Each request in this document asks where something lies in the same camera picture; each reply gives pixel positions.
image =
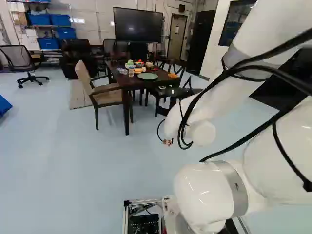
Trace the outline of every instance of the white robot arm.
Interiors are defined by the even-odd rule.
[[[311,12],[312,2],[308,0],[259,0],[225,54],[224,65],[231,68],[244,59],[276,48],[308,30],[311,27]],[[248,65],[279,68],[301,46],[302,44],[268,59],[250,62]],[[271,73],[252,70],[243,71],[238,75],[263,80],[270,77]],[[189,116],[186,137],[191,138],[197,145],[211,143],[215,138],[216,129],[209,120],[235,108],[262,84],[263,82],[251,82],[232,76],[210,89],[199,99]],[[183,115],[196,96],[193,95],[181,102]],[[177,104],[170,110],[164,122],[166,140],[177,135],[181,120],[180,107]]]
[[[272,50],[298,35],[300,43],[311,39],[311,12],[310,0],[258,0],[224,56],[225,67],[240,68],[242,60]],[[300,43],[291,46],[294,41],[284,44],[288,49],[282,53],[247,65],[280,67],[299,49]],[[186,131],[180,132],[182,116],[179,104],[175,105],[165,120],[166,139],[179,132],[199,145],[211,143],[216,129],[209,120],[235,108],[263,83],[235,76],[264,81],[271,74],[249,70],[231,75],[221,74],[209,91],[181,102],[183,115],[189,112]],[[272,204],[311,203],[311,116],[312,102],[296,107],[254,137],[242,161],[209,160],[183,167],[175,177],[174,191],[189,227],[196,234],[212,234],[224,227],[226,219]]]

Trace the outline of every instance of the dark wooden table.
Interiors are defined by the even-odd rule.
[[[109,82],[113,82],[114,80],[122,87],[122,102],[123,102],[123,114],[124,114],[124,122],[125,122],[125,133],[129,134],[129,95],[128,91],[145,89],[145,88],[154,88],[158,86],[168,86],[172,85],[173,87],[178,87],[180,84],[179,79],[171,79],[168,77],[168,72],[164,70],[158,71],[150,71],[147,70],[147,73],[154,73],[158,75],[158,78],[153,81],[145,81],[141,80],[135,74],[134,77],[129,77],[128,75],[124,75],[119,73],[117,68],[125,69],[124,63],[114,63],[111,61],[106,61],[106,65],[108,67],[108,78]]]

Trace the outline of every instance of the green plate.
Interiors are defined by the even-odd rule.
[[[137,77],[144,80],[154,80],[158,78],[158,75],[154,73],[140,73],[137,75]]]

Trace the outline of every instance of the television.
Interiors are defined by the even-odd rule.
[[[162,13],[114,7],[116,40],[161,42]]]

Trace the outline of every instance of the table leg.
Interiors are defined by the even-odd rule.
[[[107,73],[108,73],[108,82],[111,84],[111,83],[113,83],[112,71],[109,68],[107,68]]]
[[[169,110],[171,110],[171,108],[173,108],[175,104],[176,104],[176,98],[170,97]]]
[[[128,91],[122,90],[122,102],[123,102],[123,118],[125,122],[125,134],[129,135],[129,95]]]

